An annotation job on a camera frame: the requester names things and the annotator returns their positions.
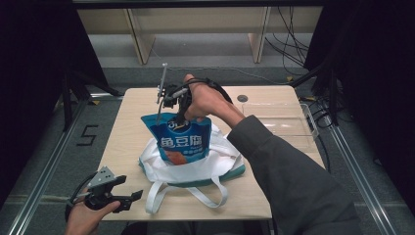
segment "white tote bag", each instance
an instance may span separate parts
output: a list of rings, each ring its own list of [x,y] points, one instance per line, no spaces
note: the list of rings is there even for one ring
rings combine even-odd
[[[211,126],[209,152],[203,159],[188,164],[169,164],[161,159],[157,140],[152,138],[139,158],[139,165],[153,182],[146,202],[147,213],[157,212],[165,194],[178,188],[186,188],[206,206],[218,208],[228,199],[227,189],[220,181],[232,179],[245,171],[242,155],[214,124]],[[211,183],[222,195],[219,203],[213,202],[197,188]]]

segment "wrist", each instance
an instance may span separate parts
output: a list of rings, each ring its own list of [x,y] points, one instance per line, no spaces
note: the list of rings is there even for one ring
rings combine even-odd
[[[226,122],[231,128],[235,127],[245,116],[233,104],[223,102],[216,106],[216,116]]]
[[[65,229],[65,235],[72,235],[72,234],[76,234],[74,229],[67,227],[67,229]]]

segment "human arm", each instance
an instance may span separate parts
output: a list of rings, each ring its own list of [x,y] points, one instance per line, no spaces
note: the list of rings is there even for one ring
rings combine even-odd
[[[284,234],[361,233],[351,198],[322,167],[256,117],[244,117],[219,92],[202,83],[190,88],[193,101],[186,119],[214,115],[232,128],[228,139],[250,162]]]
[[[120,202],[115,201],[100,210],[93,211],[87,208],[83,202],[75,204],[69,214],[65,235],[97,234],[101,219],[115,211],[119,205]]]

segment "human hand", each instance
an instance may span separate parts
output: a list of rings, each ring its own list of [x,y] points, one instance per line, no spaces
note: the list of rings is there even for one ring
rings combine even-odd
[[[104,208],[93,211],[85,206],[83,202],[73,206],[65,230],[66,235],[90,235],[98,234],[98,224],[103,217],[115,211],[120,205],[119,201],[112,202]]]
[[[184,81],[194,78],[191,74],[184,77]],[[244,115],[217,90],[204,83],[197,82],[189,85],[192,92],[192,104],[189,106],[184,117],[188,120],[203,119],[208,115],[214,115],[223,119],[231,128],[239,123]]]

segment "white logo on bag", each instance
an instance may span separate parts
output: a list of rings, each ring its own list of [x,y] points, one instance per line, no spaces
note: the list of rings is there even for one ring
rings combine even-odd
[[[183,124],[178,124],[174,120],[170,120],[167,123],[168,129],[172,130],[173,132],[184,132],[190,128],[189,120],[185,120]]]
[[[202,145],[202,136],[190,135],[190,136],[178,136],[174,139],[171,137],[161,138],[161,147],[174,148],[174,147],[189,147]]]

